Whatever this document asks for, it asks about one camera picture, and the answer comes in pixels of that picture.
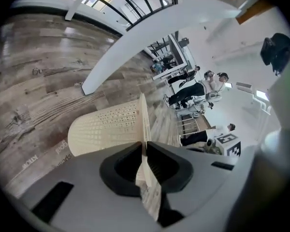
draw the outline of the wall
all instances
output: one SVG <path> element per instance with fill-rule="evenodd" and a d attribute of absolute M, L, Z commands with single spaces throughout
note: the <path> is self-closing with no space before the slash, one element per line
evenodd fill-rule
<path fill-rule="evenodd" d="M 261 106 L 253 100 L 252 94 L 235 88 L 226 88 L 222 93 L 222 99 L 214 103 L 213 109 L 207 109 L 205 117 L 211 126 L 235 124 L 236 129 L 232 132 L 241 139 L 242 148 L 255 145 L 261 132 L 275 131 L 280 124 L 274 112 L 271 112 L 267 124 L 259 128 L 259 120 L 263 119 Z"/>
<path fill-rule="evenodd" d="M 141 10 L 144 11 L 145 14 L 150 13 L 150 10 L 144 0 L 133 0 L 133 1 L 137 4 L 137 6 Z M 161 7 L 159 0 L 148 0 L 148 2 L 153 10 L 156 10 Z M 127 9 L 127 7 L 125 6 L 125 4 L 127 3 L 125 0 L 111 0 L 109 3 L 116 9 L 122 10 L 131 22 L 135 22 L 137 20 L 136 17 L 133 15 L 133 13 L 131 13 L 129 9 Z M 120 16 L 117 13 L 115 13 L 111 8 L 107 6 L 104 6 L 101 12 L 113 16 L 116 20 L 119 20 L 120 18 Z"/>
<path fill-rule="evenodd" d="M 73 2 L 74 0 L 17 0 L 13 3 L 12 7 L 43 6 L 67 11 Z M 90 8 L 87 5 L 81 3 L 77 8 L 76 13 L 99 21 L 122 34 L 126 33 L 125 27 L 122 26 L 120 23 L 114 21 L 113 18 L 111 18 L 110 16 L 103 14 L 93 8 Z"/>
<path fill-rule="evenodd" d="M 216 66 L 212 61 L 211 51 L 205 42 L 207 34 L 202 25 L 180 29 L 179 34 L 182 37 L 189 38 L 189 49 L 194 58 L 195 64 L 199 65 L 201 76 L 208 70 L 216 71 Z"/>
<path fill-rule="evenodd" d="M 259 52 L 220 61 L 216 63 L 218 72 L 226 72 L 229 83 L 235 87 L 236 82 L 251 84 L 254 92 L 267 92 L 278 79 L 272 71 L 271 65 L 264 65 Z"/>
<path fill-rule="evenodd" d="M 290 36 L 288 23 L 277 7 L 255 16 L 241 25 L 236 19 L 232 19 L 227 27 L 224 27 L 210 42 L 212 54 L 220 56 L 248 45 L 263 42 L 265 37 L 272 37 L 277 32 Z"/>

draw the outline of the black railing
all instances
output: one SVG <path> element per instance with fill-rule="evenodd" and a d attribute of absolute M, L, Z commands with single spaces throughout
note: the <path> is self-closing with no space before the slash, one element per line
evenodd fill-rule
<path fill-rule="evenodd" d="M 106 6 L 108 6 L 109 8 L 111 8 L 113 11 L 115 11 L 118 15 L 120 15 L 124 20 L 126 20 L 128 23 L 130 23 L 130 26 L 128 28 L 126 28 L 126 31 L 131 30 L 133 27 L 135 27 L 137 24 L 139 24 L 141 21 L 145 20 L 146 18 L 150 17 L 151 15 L 153 15 L 153 14 L 155 14 L 155 13 L 157 13 L 157 12 L 163 10 L 163 9 L 166 9 L 166 8 L 168 8 L 170 6 L 173 6 L 175 4 L 178 4 L 178 0 L 172 0 L 172 4 L 167 4 L 167 5 L 165 5 L 163 3 L 164 0 L 159 0 L 161 7 L 158 8 L 158 9 L 156 9 L 156 10 L 153 10 L 152 7 L 151 7 L 151 5 L 150 5 L 150 3 L 149 3 L 149 1 L 148 0 L 144 0 L 144 2 L 146 3 L 147 7 L 150 10 L 150 13 L 144 15 L 144 14 L 141 14 L 140 13 L 140 11 L 137 9 L 138 8 L 137 4 L 133 4 L 132 3 L 132 0 L 125 0 L 127 2 L 127 5 L 130 6 L 131 12 L 136 13 L 136 15 L 139 16 L 139 19 L 137 21 L 135 21 L 134 23 L 132 23 L 123 13 L 121 13 L 121 11 L 119 11 L 118 9 L 116 9 L 114 6 L 112 6 L 107 1 L 105 1 L 105 0 L 97 0 L 97 1 L 102 2 L 103 4 L 105 4 Z M 175 38 L 178 40 L 178 31 L 175 32 L 174 35 L 175 35 Z M 159 47 L 159 42 L 158 41 L 157 41 L 157 44 L 158 44 L 158 50 L 161 50 L 162 53 L 163 53 L 163 50 L 162 49 L 164 47 Z M 163 44 L 165 45 L 165 49 L 167 51 L 167 47 L 166 47 L 166 43 L 165 43 L 164 38 L 163 38 Z M 151 45 L 150 47 L 153 48 L 152 53 L 155 56 L 158 56 L 158 53 L 156 51 L 156 48 L 153 45 Z"/>

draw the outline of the perforated basket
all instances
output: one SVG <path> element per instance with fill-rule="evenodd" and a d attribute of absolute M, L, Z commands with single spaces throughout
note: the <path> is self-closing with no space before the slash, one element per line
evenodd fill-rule
<path fill-rule="evenodd" d="M 77 118 L 70 126 L 68 144 L 74 156 L 115 145 L 151 140 L 144 94 L 135 101 Z"/>

